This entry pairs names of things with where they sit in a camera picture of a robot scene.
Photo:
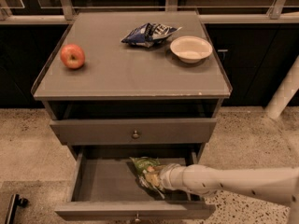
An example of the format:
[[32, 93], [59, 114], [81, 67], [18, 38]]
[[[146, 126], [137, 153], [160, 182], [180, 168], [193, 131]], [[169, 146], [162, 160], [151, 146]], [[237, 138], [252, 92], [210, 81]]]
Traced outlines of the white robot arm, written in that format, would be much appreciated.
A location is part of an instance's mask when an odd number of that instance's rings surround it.
[[299, 168], [219, 170], [205, 165], [171, 163], [150, 167], [146, 180], [155, 188], [183, 190], [208, 196], [216, 190], [230, 191], [291, 208], [288, 224], [299, 222]]

